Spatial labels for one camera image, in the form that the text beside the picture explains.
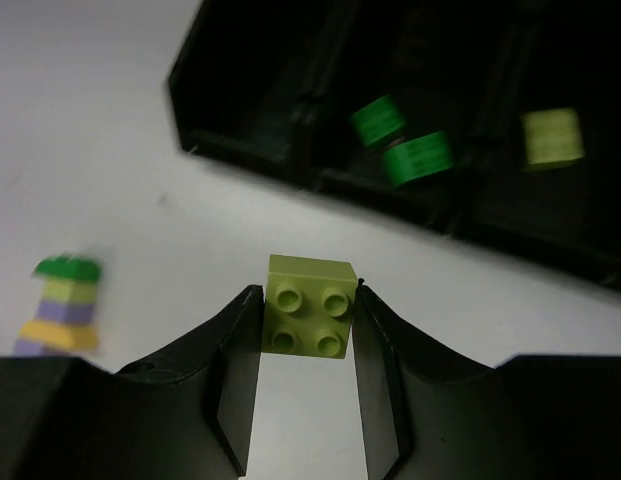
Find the lime green lego brick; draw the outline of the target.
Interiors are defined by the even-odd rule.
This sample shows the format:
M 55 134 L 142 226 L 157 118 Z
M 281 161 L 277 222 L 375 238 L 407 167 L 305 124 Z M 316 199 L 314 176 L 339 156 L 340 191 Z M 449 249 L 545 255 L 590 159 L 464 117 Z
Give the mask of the lime green lego brick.
M 348 262 L 272 254 L 261 350 L 344 358 L 357 287 Z

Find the dark green lego brick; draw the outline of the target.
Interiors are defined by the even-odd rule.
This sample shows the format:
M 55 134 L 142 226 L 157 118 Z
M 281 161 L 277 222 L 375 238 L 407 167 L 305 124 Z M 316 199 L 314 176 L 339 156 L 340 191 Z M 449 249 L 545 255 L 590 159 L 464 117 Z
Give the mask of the dark green lego brick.
M 393 187 L 450 170 L 452 154 L 442 131 L 400 143 L 383 154 L 383 164 Z

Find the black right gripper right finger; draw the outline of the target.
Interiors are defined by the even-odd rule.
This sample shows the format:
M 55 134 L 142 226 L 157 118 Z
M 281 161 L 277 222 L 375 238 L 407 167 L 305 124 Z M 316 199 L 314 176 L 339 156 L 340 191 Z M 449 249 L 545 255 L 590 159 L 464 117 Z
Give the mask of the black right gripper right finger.
M 489 367 L 356 291 L 353 346 L 371 479 L 621 479 L 621 356 Z

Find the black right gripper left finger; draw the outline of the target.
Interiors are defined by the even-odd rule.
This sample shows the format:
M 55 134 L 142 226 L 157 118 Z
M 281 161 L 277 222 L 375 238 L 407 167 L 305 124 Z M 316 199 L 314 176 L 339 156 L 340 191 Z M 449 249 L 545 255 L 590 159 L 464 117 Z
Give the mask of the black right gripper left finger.
M 0 479 L 245 475 L 263 291 L 116 373 L 78 357 L 0 357 Z

